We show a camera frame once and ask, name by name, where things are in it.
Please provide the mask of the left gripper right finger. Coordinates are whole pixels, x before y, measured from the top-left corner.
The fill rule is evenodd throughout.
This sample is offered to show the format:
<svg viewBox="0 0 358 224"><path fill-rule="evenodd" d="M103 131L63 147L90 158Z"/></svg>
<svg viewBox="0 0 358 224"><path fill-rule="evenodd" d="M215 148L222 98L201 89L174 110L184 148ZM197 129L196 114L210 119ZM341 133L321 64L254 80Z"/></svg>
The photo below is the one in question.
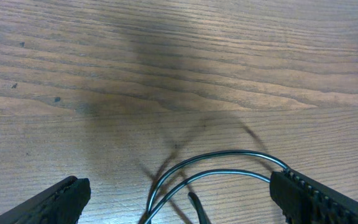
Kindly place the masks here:
<svg viewBox="0 0 358 224"><path fill-rule="evenodd" d="M289 224L358 224L358 202L293 170L273 172L270 196Z"/></svg>

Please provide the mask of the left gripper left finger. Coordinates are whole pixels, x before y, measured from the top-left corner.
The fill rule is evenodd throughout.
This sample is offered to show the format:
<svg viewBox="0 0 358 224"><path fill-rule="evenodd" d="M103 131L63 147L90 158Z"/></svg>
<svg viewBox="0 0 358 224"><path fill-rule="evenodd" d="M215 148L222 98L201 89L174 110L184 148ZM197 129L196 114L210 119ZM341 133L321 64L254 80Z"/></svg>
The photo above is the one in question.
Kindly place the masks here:
<svg viewBox="0 0 358 224"><path fill-rule="evenodd" d="M0 215L0 224L77 224L90 198L89 179L71 175Z"/></svg>

